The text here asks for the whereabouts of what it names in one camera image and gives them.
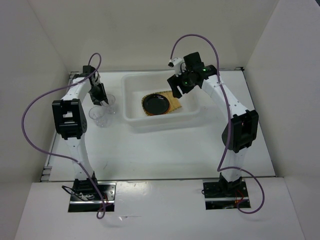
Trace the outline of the clear plastic cup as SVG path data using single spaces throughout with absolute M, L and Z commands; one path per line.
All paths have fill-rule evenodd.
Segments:
M 94 106 L 89 110 L 88 115 L 95 125 L 100 128 L 107 128 L 112 124 L 112 118 L 106 106 Z
M 117 112 L 116 98 L 113 94 L 108 93 L 106 95 L 107 100 L 103 100 L 101 103 L 107 108 L 107 113 L 114 115 Z

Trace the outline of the woven bamboo tray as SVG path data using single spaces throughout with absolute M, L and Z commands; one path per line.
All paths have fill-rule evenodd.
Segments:
M 154 93 L 150 93 L 150 94 L 160 94 L 165 96 L 170 103 L 170 107 L 169 107 L 169 113 L 172 113 L 175 110 L 178 110 L 182 107 L 181 103 L 179 102 L 179 100 L 177 98 L 173 97 L 172 91 L 171 90 L 166 90 L 166 91 L 160 91 L 160 92 L 154 92 Z

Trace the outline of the black round plate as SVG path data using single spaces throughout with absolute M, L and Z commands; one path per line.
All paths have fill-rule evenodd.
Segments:
M 152 93 L 142 100 L 142 108 L 151 113 L 166 112 L 170 109 L 170 102 L 165 96 Z

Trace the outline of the orange plastic plate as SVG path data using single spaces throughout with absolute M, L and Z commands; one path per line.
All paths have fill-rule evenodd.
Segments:
M 160 115 L 165 115 L 165 114 L 168 114 L 169 113 L 169 110 L 167 110 L 166 112 L 156 112 L 156 113 L 154 113 L 154 112 L 149 112 L 149 111 L 146 111 L 146 110 L 144 110 L 144 113 L 147 115 L 147 116 L 160 116 Z

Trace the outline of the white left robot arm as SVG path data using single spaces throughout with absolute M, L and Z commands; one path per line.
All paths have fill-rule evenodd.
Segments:
M 95 106 L 107 105 L 110 102 L 97 69 L 91 65 L 84 65 L 82 73 L 73 77 L 65 96 L 52 102 L 56 132 L 66 142 L 71 158 L 75 159 L 72 163 L 75 180 L 70 193 L 81 201 L 97 200 L 100 193 L 85 145 L 88 123 L 82 101 L 87 94 Z

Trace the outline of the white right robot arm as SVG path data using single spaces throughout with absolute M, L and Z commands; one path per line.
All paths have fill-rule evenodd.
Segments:
M 222 111 L 226 127 L 221 138 L 225 146 L 218 165 L 218 190 L 225 196 L 231 196 L 242 181 L 242 168 L 248 148 L 257 138 L 259 115 L 249 110 L 223 82 L 219 71 L 213 65 L 205 65 L 198 52 L 172 58 L 168 66 L 175 74 L 167 82 L 174 98 L 181 98 L 194 87 L 199 87 L 213 100 Z

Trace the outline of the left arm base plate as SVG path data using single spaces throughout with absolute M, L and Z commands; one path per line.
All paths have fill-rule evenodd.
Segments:
M 69 213 L 87 213 L 103 211 L 103 202 L 105 204 L 106 212 L 113 212 L 115 209 L 116 198 L 116 186 L 115 182 L 103 182 L 97 183 L 96 189 L 90 182 L 74 182 L 72 187 L 65 185 L 62 188 L 69 194 Z

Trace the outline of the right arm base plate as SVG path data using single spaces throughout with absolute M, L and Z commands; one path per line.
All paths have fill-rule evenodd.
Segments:
M 203 180 L 202 184 L 201 193 L 204 196 L 206 210 L 236 209 L 237 204 L 241 209 L 251 208 L 245 181 L 242 181 L 240 186 L 228 192 L 223 192 L 217 179 Z

